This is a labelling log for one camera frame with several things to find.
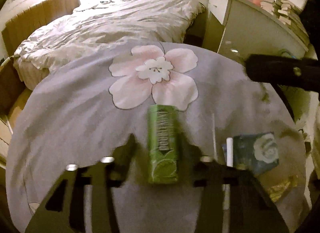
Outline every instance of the white flower center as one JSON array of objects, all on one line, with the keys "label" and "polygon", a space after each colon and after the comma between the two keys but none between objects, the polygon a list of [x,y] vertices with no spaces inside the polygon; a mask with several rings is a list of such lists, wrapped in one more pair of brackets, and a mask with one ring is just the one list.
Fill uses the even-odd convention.
[{"label": "white flower center", "polygon": [[149,79],[153,85],[162,80],[169,81],[169,70],[171,69],[173,69],[173,65],[171,62],[166,61],[163,56],[158,57],[155,60],[147,60],[143,65],[136,67],[138,78]]}]

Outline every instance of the wooden headboard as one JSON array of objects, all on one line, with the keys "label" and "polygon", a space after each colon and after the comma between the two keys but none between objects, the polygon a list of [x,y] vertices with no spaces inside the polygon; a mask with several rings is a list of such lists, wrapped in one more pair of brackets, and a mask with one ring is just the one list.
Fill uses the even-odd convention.
[{"label": "wooden headboard", "polygon": [[64,15],[72,14],[80,6],[79,0],[45,0],[10,19],[2,31],[8,55],[12,56],[22,41],[36,29]]}]

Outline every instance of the green box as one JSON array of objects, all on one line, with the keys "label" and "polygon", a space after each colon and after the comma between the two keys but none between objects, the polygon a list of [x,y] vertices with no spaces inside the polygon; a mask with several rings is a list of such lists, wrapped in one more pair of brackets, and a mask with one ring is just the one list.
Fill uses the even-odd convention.
[{"label": "green box", "polygon": [[152,184],[178,181],[176,110],[173,106],[152,105],[148,116],[149,177]]}]

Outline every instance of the flower petal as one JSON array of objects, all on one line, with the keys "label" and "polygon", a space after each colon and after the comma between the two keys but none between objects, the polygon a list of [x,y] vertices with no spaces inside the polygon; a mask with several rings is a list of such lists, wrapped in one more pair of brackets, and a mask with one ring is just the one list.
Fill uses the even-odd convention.
[{"label": "flower petal", "polygon": [[131,109],[142,104],[150,96],[151,88],[149,80],[141,80],[134,73],[114,82],[109,92],[117,108]]},{"label": "flower petal", "polygon": [[139,56],[143,60],[156,59],[160,56],[164,56],[161,48],[156,45],[136,46],[131,50],[132,55]]},{"label": "flower petal", "polygon": [[173,65],[173,70],[179,73],[184,73],[197,66],[198,57],[196,54],[187,48],[175,48],[169,50],[164,55],[166,61],[170,61]]},{"label": "flower petal", "polygon": [[143,65],[144,61],[145,59],[140,56],[123,53],[113,58],[109,71],[114,77],[127,76],[134,73],[135,68]]},{"label": "flower petal", "polygon": [[184,111],[197,99],[198,89],[191,77],[171,71],[170,81],[162,81],[152,87],[152,97],[156,104],[173,105]]}]

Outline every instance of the white bedding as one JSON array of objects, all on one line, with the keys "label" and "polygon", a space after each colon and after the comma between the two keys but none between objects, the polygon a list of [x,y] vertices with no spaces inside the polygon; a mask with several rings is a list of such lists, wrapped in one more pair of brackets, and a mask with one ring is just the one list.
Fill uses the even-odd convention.
[{"label": "white bedding", "polygon": [[182,43],[187,28],[205,10],[195,0],[117,0],[76,11],[37,29],[15,51],[15,67],[31,62],[37,69],[60,66],[114,48],[128,40]]}]

